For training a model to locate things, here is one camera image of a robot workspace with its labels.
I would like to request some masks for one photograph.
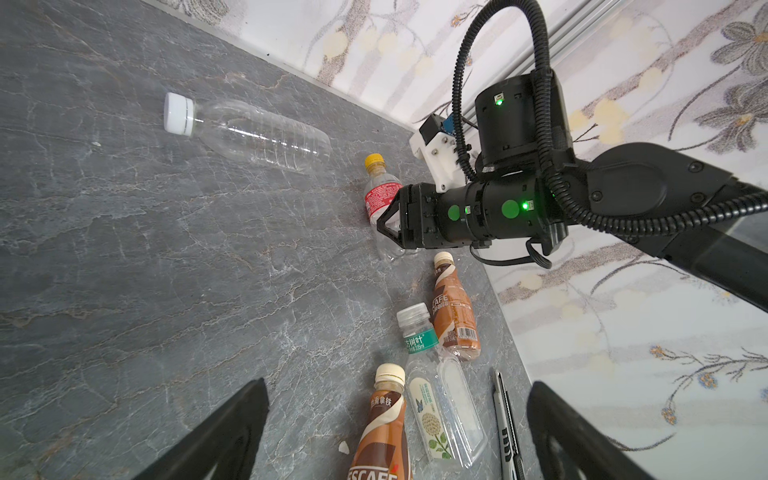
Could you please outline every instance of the plastic bottle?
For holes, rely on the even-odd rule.
[[[394,363],[376,369],[368,424],[362,431],[347,480],[411,480],[408,442],[403,423],[406,399],[402,391],[406,373]]]
[[[164,126],[172,134],[198,137],[235,161],[316,174],[328,167],[330,159],[330,140],[324,132],[239,100],[198,104],[166,93]]]
[[[435,255],[435,291],[432,294],[432,325],[440,344],[462,360],[480,356],[480,341],[472,302],[458,281],[453,255]]]
[[[406,340],[406,391],[427,458],[438,469],[469,468],[488,443],[461,363],[440,346],[424,303],[397,312]]]
[[[370,179],[366,185],[366,211],[368,220],[373,230],[373,238],[376,239],[376,249],[379,257],[386,262],[394,262],[403,255],[413,254],[416,250],[404,250],[400,245],[385,237],[376,229],[376,221],[382,216],[384,210],[392,203],[397,190],[402,188],[400,180],[386,171],[384,157],[379,154],[370,154],[366,157],[366,170]],[[393,215],[386,223],[393,230],[400,229],[400,216]]]

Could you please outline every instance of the gray marble countertop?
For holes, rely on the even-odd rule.
[[[345,478],[373,374],[407,352],[429,252],[376,259],[365,156],[426,181],[410,133],[138,0],[11,2],[0,17],[0,477],[132,478],[250,379],[271,410],[254,478]],[[166,91],[319,127],[326,174],[229,161],[162,127]],[[454,478],[499,478],[491,367],[526,478],[530,385],[484,270],[459,276],[483,352],[465,366],[490,437]],[[411,427],[416,478],[429,478]]]

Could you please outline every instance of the small clear bottle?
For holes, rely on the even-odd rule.
[[[198,104],[175,93],[165,95],[165,130],[198,137],[216,153],[284,170],[318,174],[328,168],[331,143],[315,127],[239,100]]]
[[[386,262],[394,262],[403,255],[416,253],[416,250],[404,250],[397,243],[385,237],[376,229],[376,221],[384,214],[392,199],[395,198],[397,190],[402,188],[402,184],[397,177],[387,173],[384,157],[379,154],[370,154],[366,157],[366,170],[370,176],[366,184],[366,211],[368,220],[373,230],[373,238],[376,242],[376,250],[379,252],[379,258]],[[386,223],[393,230],[400,229],[400,216],[393,215]]]
[[[424,303],[397,312],[406,340],[406,392],[427,458],[438,469],[469,468],[488,443],[461,363],[440,346]]]

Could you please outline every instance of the yellow bottle cap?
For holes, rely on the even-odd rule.
[[[406,386],[406,371],[400,365],[382,363],[376,369],[376,383],[378,382],[395,382]]]
[[[366,157],[366,169],[368,169],[373,164],[384,164],[384,157],[382,157],[380,154],[370,154],[368,157]]]
[[[441,266],[444,263],[450,263],[453,265],[453,255],[448,252],[438,252],[435,255],[435,268]]]

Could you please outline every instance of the green indicator dot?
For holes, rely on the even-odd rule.
[[[518,203],[514,200],[507,200],[502,204],[502,215],[507,217],[508,219],[513,219],[516,216],[520,214],[520,207],[518,207]]]
[[[453,221],[457,221],[462,215],[462,209],[458,208],[458,205],[451,205],[448,209],[448,218]]]

